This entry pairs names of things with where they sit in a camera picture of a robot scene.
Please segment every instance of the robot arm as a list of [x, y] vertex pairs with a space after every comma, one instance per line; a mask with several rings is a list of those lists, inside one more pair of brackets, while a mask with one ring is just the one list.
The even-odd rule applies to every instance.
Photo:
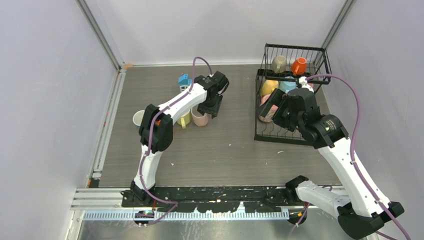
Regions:
[[[155, 185], [159, 160], [162, 153], [172, 143], [173, 125], [175, 122], [196, 105], [199, 105], [197, 110], [201, 114], [207, 113], [211, 114], [212, 118], [216, 117], [223, 98], [221, 94], [225, 92], [228, 85], [227, 77], [219, 71], [207, 77], [198, 76], [194, 79], [194, 85], [190, 92], [187, 88], [173, 99], [159, 106], [150, 104], [146, 107], [138, 132], [141, 136], [141, 156], [148, 153], [149, 137], [151, 137], [152, 145], [150, 153], [147, 154], [143, 166], [139, 165], [137, 175], [131, 184], [131, 188], [135, 188], [133, 189], [134, 191], [143, 192], [140, 168], [142, 168], [142, 176], [146, 188], [149, 190]], [[150, 126], [153, 117], [167, 106], [170, 106], [170, 108], [156, 119], [153, 126], [153, 135], [150, 136]]]
[[[348, 132], [334, 115], [321, 115], [313, 89], [304, 78], [301, 88], [285, 94], [276, 88], [268, 101], [258, 108], [265, 116], [273, 105], [278, 106], [273, 122], [291, 132], [299, 131], [302, 137], [319, 151], [334, 170], [347, 195], [338, 195], [315, 185], [304, 176], [286, 183], [286, 191], [295, 200], [311, 203], [335, 217], [342, 229], [352, 238], [361, 239], [376, 232], [390, 221], [382, 207], [358, 176], [351, 163]], [[355, 162], [366, 181], [376, 191], [380, 201], [395, 217], [404, 212], [399, 202], [390, 200], [379, 190], [355, 153]]]

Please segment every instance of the metal basket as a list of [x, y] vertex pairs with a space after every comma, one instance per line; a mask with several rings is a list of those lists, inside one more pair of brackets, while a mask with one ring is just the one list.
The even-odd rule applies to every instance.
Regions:
[[[287, 66], [285, 71], [275, 73], [271, 69], [271, 63], [276, 56], [285, 56], [287, 59]], [[306, 71], [302, 75], [294, 76], [291, 72], [293, 63], [298, 58], [305, 58], [308, 62]], [[331, 74], [330, 62], [328, 60], [327, 51], [325, 48], [320, 47], [307, 47], [307, 46], [291, 46], [291, 45], [265, 45], [262, 64], [256, 74], [256, 88], [255, 88], [255, 107], [256, 109], [261, 105], [261, 88], [265, 80], [277, 80], [281, 82], [295, 82], [299, 77], [309, 77], [317, 74]], [[321, 88], [322, 84], [329, 84], [330, 77], [324, 77], [322, 80], [310, 80], [308, 83], [314, 84], [315, 93]], [[311, 145], [305, 141], [302, 135], [296, 130], [295, 132], [288, 131], [273, 122], [263, 122], [259, 119], [255, 111], [254, 115], [254, 139], [257, 141], [297, 144], [297, 145]]]

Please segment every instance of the pink mug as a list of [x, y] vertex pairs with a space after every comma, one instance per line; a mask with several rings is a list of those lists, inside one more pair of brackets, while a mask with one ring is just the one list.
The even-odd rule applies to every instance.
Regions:
[[[267, 94], [267, 95], [263, 96], [262, 99], [260, 100], [261, 105], [263, 105], [270, 98], [270, 96], [271, 96], [271, 94]], [[276, 105], [272, 105], [271, 109], [266, 114], [266, 116], [265, 117], [259, 116], [259, 119], [264, 123], [272, 122], [273, 116], [276, 113], [277, 109], [278, 109], [278, 107]]]
[[198, 105], [193, 107], [191, 110], [191, 118], [193, 119], [193, 123], [196, 124], [199, 127], [203, 127], [209, 122], [209, 114], [205, 113], [202, 115], [200, 112], [198, 112]]

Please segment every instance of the blue mug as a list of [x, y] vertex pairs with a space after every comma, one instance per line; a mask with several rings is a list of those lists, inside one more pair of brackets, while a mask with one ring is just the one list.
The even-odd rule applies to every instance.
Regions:
[[[294, 78], [292, 76], [288, 76], [287, 78], [288, 79], [296, 79], [296, 78]], [[296, 82], [294, 82], [294, 81], [282, 81], [282, 82], [280, 82], [278, 88], [281, 91], [283, 91], [285, 93], [288, 93], [289, 91], [291, 91], [291, 90], [293, 90], [293, 89], [296, 88]]]

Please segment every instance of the wooden tabletop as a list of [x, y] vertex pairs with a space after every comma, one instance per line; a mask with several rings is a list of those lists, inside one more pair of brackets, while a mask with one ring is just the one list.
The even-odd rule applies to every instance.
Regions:
[[[213, 71], [230, 81], [219, 114], [204, 127], [174, 125], [173, 142], [163, 153], [156, 185], [254, 186], [283, 185], [304, 175], [319, 185], [338, 185], [326, 160], [311, 146], [254, 141], [255, 78], [259, 65], [219, 65]], [[162, 104], [180, 90], [178, 77], [191, 66], [133, 67], [126, 73], [100, 187], [128, 187], [141, 156], [133, 115], [149, 104]], [[206, 66], [196, 68], [206, 76]], [[317, 93], [321, 111], [328, 112], [324, 94]]]

